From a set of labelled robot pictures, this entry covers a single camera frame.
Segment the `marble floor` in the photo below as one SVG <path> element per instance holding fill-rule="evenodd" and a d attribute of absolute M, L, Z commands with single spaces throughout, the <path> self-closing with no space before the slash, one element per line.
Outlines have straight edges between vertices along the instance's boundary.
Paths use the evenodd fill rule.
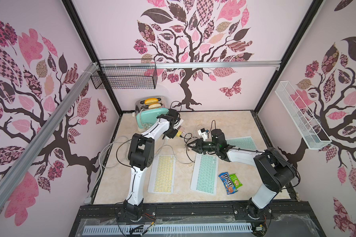
<path fill-rule="evenodd" d="M 216 120 L 216 128 L 221 129 L 226 138 L 251 136 L 257 149 L 266 149 L 264 140 L 250 111 L 181 112 L 180 116 L 181 119 L 184 120 L 182 127 L 185 128 L 185 132 L 191 132 L 199 125 L 203 125 L 201 128 L 210 129 L 211 121 L 214 119 Z M 124 114 L 116 138 L 126 136 L 128 139 L 131 139 L 134 133 L 139 133 L 137 131 L 136 119 L 132 117 L 132 114 Z M 121 142 L 126 140 L 124 137 L 119 139 Z M 156 140 L 155 151 L 162 146 L 162 143 L 162 137 Z M 185 143 L 182 138 L 175 137 L 174 139 L 169 139 L 165 144 L 171 145 L 174 148 L 177 159 L 182 163 L 190 162 L 186 155 Z M 118 146 L 119 144 L 113 146 L 107 166 L 114 166 L 118 163 L 116 160 L 116 150 Z M 127 153 L 128 147 L 123 145 L 118 151 L 118 158 L 119 160 L 124 159 L 122 162 L 129 164 L 129 161 L 125 159 L 125 154 Z M 170 147 L 164 146 L 160 154 L 167 155 L 173 153 Z M 194 151 L 188 151 L 188 155 L 192 160 L 195 159 L 195 154 Z M 238 188 L 238 192 L 227 195 L 223 183 L 218 179 L 216 195 L 208 195 L 190 189 L 194 163 L 182 163 L 176 161 L 174 192 L 172 194 L 148 193 L 151 166 L 148 168 L 143 187 L 144 203 L 248 200 L 256 193 L 262 183 L 256 167 L 237 162 L 226 162 L 219 159 L 218 173 L 235 173 L 243 186 Z M 129 167 L 117 165 L 114 168 L 105 169 L 94 204 L 114 204 L 124 201 L 129 191 L 130 180 L 131 168 Z M 275 197 L 275 199 L 289 198 L 287 190 L 283 190 Z"/>

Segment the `butterfly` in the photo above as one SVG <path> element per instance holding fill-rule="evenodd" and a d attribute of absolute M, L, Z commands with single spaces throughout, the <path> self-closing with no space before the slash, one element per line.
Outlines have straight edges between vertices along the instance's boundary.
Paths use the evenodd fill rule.
<path fill-rule="evenodd" d="M 238 79 L 232 86 L 232 88 L 228 88 L 228 87 L 222 87 L 219 89 L 219 91 L 225 93 L 225 96 L 228 96 L 228 98 L 231 98 L 231 96 L 233 95 L 233 92 L 235 94 L 240 93 L 241 94 L 241 79 Z"/>
<path fill-rule="evenodd" d="M 99 116 L 96 118 L 96 124 L 107 121 L 107 117 L 105 114 L 107 113 L 107 108 L 103 105 L 103 103 L 98 99 L 98 107 L 100 110 Z"/>

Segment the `yellow keyboard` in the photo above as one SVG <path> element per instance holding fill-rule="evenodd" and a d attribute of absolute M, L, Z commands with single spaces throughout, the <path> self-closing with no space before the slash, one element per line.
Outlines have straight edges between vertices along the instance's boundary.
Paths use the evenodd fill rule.
<path fill-rule="evenodd" d="M 149 193 L 173 193 L 175 172 L 174 155 L 158 155 L 153 160 Z"/>

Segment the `white wire basket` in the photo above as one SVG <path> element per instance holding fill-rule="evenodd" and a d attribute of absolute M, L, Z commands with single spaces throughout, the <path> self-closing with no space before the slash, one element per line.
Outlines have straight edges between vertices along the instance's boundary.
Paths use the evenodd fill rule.
<path fill-rule="evenodd" d="M 310 150 L 321 149 L 332 142 L 312 110 L 288 81 L 279 83 L 276 94 Z"/>

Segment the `black wire basket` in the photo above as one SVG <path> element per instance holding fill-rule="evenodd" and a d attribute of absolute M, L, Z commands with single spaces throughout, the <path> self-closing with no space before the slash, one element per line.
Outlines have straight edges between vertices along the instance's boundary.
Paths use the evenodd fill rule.
<path fill-rule="evenodd" d="M 105 89 L 102 80 L 105 77 L 112 89 L 156 88 L 157 70 L 154 59 L 111 59 L 114 62 L 117 62 L 117 60 L 127 60 L 127 63 L 112 63 L 109 66 L 101 64 L 101 71 L 92 74 L 91 80 L 95 89 Z"/>

